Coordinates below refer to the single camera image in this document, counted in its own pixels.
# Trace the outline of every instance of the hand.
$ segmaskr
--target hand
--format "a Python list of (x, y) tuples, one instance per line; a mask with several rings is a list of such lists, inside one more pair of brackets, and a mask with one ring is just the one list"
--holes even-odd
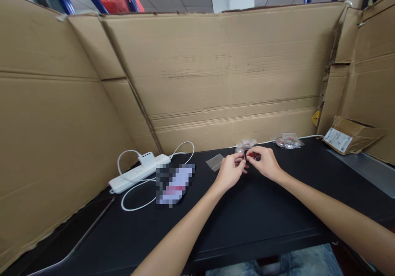
[(276, 157), (274, 156), (273, 150), (271, 148), (265, 148), (262, 146), (255, 146), (247, 152), (247, 160), (256, 168), (258, 171), (266, 176), (267, 178), (275, 181), (283, 170), (277, 163)]
[(243, 153), (226, 156), (222, 160), (221, 168), (213, 185), (226, 192), (239, 181), (243, 172), (247, 173), (245, 168), (248, 168), (248, 166), (243, 159)]

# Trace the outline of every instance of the white power strip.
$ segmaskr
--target white power strip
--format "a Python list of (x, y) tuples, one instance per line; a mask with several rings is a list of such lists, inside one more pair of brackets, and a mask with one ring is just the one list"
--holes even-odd
[(166, 155), (159, 155), (155, 157), (155, 162), (151, 165), (143, 166), (140, 165), (132, 170), (125, 172), (124, 174), (110, 180), (108, 184), (111, 186), (111, 191), (117, 194), (122, 193), (128, 188), (132, 187), (140, 180), (150, 176), (151, 174), (156, 172), (156, 168), (159, 164), (169, 164), (170, 158)]

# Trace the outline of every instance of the jeans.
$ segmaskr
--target jeans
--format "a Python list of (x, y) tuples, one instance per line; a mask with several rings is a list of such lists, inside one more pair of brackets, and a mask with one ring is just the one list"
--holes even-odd
[[(206, 271), (206, 276), (262, 276), (257, 261)], [(343, 276), (330, 244), (292, 251), (280, 256), (279, 276)]]

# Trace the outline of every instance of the clear plastic bag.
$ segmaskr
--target clear plastic bag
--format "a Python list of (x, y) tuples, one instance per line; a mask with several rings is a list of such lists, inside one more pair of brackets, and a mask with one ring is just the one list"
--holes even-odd
[(301, 142), (299, 138), (296, 136), (296, 133), (283, 133), (282, 138), (284, 141), (285, 149), (300, 148), (301, 146), (304, 145), (304, 143)]
[(281, 133), (270, 138), (270, 140), (281, 148), (294, 149), (304, 145), (296, 136), (296, 133)]
[(246, 152), (256, 145), (256, 139), (246, 139), (240, 143), (236, 143), (235, 153), (243, 153), (244, 159), (246, 158)]
[(214, 158), (207, 160), (207, 165), (211, 168), (212, 171), (217, 171), (221, 168), (223, 156), (221, 154), (216, 155)]
[(276, 136), (273, 136), (270, 138), (270, 140), (277, 144), (279, 147), (284, 148), (284, 139), (281, 134), (277, 134)]

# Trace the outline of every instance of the sticker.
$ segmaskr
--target sticker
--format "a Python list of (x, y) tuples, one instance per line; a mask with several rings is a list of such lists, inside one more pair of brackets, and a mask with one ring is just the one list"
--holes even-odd
[(340, 131), (337, 131), (336, 129), (330, 128), (328, 133), (325, 135), (324, 140), (335, 149), (344, 153), (353, 138), (341, 133)]

